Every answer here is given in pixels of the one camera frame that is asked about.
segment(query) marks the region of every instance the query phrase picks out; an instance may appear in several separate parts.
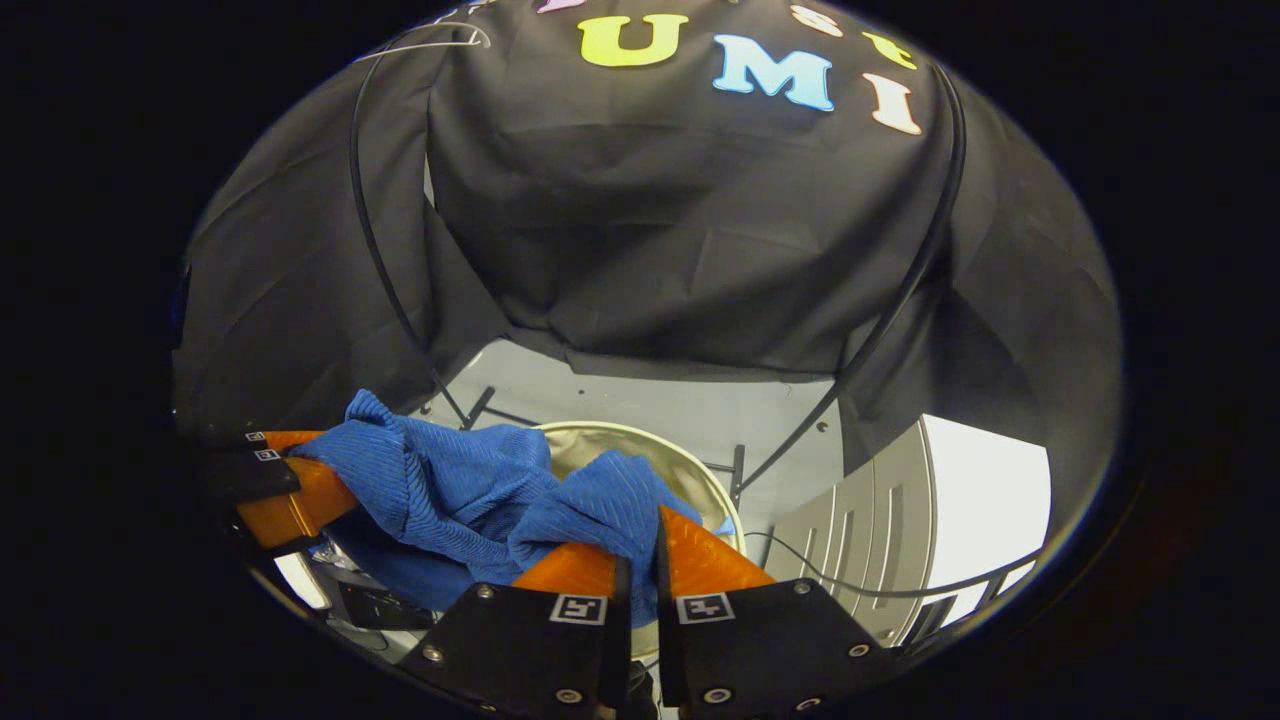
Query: blue cloth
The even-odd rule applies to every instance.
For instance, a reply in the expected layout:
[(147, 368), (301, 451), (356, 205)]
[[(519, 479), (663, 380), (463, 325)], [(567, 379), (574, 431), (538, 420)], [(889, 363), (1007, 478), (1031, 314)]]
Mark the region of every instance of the blue cloth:
[(360, 500), (326, 528), (338, 544), (430, 610), (472, 582), (515, 582), (562, 542), (585, 542), (631, 560), (631, 620), (644, 625), (657, 619), (659, 506), (701, 523), (644, 457), (609, 451), (561, 483), (541, 430), (452, 430), (396, 415), (364, 389), (343, 424), (291, 455), (329, 465)]

